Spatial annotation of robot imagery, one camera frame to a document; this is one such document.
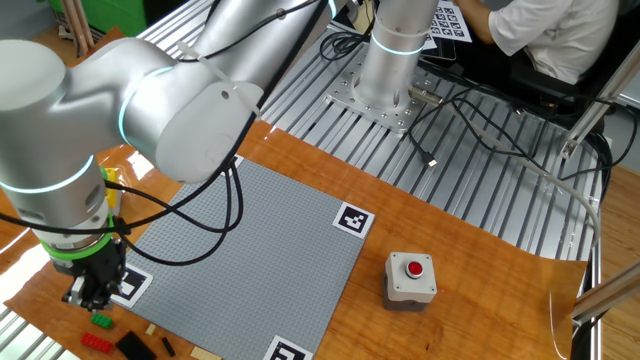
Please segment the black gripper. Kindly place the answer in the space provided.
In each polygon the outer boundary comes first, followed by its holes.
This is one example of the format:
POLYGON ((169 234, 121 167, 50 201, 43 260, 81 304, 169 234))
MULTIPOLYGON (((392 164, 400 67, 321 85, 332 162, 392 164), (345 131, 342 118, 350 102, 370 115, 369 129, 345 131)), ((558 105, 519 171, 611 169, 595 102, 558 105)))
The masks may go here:
POLYGON ((111 308, 111 301, 122 300, 125 253, 122 242, 110 239, 91 255, 75 260, 53 257, 52 263, 63 274, 74 278, 84 276, 87 282, 99 286, 85 287, 80 291, 80 307, 86 310, 107 310, 111 308))

